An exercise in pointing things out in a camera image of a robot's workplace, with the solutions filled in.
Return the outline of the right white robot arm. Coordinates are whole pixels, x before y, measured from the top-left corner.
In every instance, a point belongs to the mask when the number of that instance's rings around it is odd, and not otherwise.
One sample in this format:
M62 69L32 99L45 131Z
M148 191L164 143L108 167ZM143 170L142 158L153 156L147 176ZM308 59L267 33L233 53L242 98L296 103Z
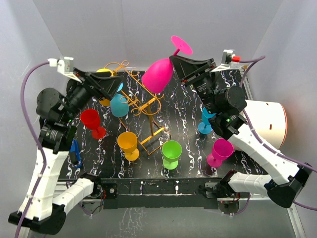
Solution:
M245 111L247 101L240 86L220 87L213 59L193 60L170 56L180 82L192 85L203 105L213 115L209 119L213 131L240 148L267 175L248 175L229 171L216 185L214 192L231 197L248 192L269 197L275 204L289 208L316 169L282 154L259 136Z

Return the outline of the light blue plastic wine glass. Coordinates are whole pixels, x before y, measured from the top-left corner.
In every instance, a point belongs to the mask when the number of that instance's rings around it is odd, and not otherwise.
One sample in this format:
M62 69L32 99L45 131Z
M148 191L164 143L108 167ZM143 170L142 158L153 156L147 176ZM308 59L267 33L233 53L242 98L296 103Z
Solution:
M110 101L110 109L112 114L117 117L124 117L129 112L129 106L125 97L119 94L119 91L123 88L123 83L120 84L117 93Z

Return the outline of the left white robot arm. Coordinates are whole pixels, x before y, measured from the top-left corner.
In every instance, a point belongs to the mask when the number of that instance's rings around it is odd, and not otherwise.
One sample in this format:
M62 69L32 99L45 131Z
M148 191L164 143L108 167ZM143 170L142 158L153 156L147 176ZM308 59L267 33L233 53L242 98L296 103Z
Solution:
M36 112L40 117L40 132L33 134L38 147L36 164L24 201L9 215L9 223L18 229L27 227L41 234L55 235L69 211L83 198L101 195L100 178L88 173L62 195L54 197L53 194L77 131L73 120L91 98L111 100L122 81L122 76L107 72L75 70L65 95L54 88L43 89L38 94Z

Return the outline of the yellow-orange plastic wine glass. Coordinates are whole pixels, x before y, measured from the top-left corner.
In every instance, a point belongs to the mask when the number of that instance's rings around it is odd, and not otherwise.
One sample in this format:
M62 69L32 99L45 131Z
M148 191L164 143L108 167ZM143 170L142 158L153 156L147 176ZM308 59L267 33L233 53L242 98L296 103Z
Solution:
M112 70L110 69L107 69L107 68L101 68L101 69L98 69L97 72L108 72L111 74L111 76L116 76L116 72L113 72ZM109 107L110 106L110 100L108 99L104 99L104 100L99 100L100 104L105 106L105 107Z

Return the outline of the magenta plastic wine glass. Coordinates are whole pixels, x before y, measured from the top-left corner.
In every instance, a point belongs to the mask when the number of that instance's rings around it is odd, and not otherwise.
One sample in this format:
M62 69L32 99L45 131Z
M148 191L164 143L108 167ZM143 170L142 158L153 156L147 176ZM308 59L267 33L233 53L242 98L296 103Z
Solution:
M171 41L177 48L174 52L176 56L179 52L192 55L191 46L179 36L171 36ZM169 84L173 75L173 65L169 58L160 59L154 62L142 76L143 86L153 94L160 94Z

